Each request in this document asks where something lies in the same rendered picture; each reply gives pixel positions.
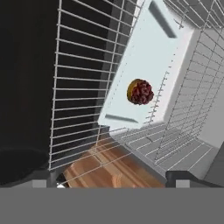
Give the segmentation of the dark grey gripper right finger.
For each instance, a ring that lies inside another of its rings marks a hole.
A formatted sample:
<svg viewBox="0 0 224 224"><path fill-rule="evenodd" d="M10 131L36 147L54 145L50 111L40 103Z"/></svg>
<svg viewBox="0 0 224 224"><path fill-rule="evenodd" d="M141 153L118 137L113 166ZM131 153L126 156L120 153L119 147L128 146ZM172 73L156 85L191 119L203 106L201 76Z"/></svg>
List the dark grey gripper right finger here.
<svg viewBox="0 0 224 224"><path fill-rule="evenodd" d="M165 173L165 178L165 186L170 188L221 188L221 185L216 185L214 183L196 178L189 171L167 171Z"/></svg>

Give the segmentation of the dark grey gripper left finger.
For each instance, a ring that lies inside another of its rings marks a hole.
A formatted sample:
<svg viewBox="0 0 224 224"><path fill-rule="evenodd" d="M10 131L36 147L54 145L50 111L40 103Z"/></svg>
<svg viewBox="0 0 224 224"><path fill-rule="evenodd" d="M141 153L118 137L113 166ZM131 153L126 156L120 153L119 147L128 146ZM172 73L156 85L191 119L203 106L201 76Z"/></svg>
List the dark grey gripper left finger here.
<svg viewBox="0 0 224 224"><path fill-rule="evenodd" d="M56 178L58 173L56 171L35 171L27 178L18 180L16 182L1 185L1 188L6 187L24 187L24 188L48 188L56 186Z"/></svg>

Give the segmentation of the brown cake with red topping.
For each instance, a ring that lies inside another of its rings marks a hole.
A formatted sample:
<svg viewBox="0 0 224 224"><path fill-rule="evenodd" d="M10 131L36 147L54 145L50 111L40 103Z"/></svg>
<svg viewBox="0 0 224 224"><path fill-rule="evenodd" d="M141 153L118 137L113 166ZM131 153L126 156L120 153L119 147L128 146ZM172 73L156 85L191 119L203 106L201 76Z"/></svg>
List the brown cake with red topping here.
<svg viewBox="0 0 224 224"><path fill-rule="evenodd" d="M135 105L146 105L154 97L151 84L146 80L135 79L127 89L127 99Z"/></svg>

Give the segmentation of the white baking tray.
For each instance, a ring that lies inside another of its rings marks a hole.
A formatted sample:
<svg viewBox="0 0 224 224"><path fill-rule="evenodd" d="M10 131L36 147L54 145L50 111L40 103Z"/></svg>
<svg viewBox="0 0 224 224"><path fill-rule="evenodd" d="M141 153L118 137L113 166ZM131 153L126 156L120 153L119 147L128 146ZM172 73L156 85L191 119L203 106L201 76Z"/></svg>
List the white baking tray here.
<svg viewBox="0 0 224 224"><path fill-rule="evenodd" d="M115 72L98 123L112 129L139 129L165 123L172 112L175 82L194 27L187 21L186 0L144 0ZM128 101L129 84L148 81L154 92L146 105Z"/></svg>

